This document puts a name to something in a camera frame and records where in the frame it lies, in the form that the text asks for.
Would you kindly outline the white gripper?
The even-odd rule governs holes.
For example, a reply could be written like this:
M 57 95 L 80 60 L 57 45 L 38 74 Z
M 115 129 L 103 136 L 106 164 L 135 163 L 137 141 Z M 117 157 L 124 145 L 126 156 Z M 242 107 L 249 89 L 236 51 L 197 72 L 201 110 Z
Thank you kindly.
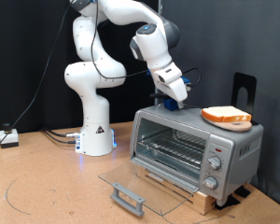
M 162 82 L 157 83 L 157 88 L 177 101 L 177 106 L 179 109 L 185 108 L 185 104 L 182 102 L 187 99 L 187 89 L 185 87 L 182 78 L 178 78 L 169 84 L 164 84 Z

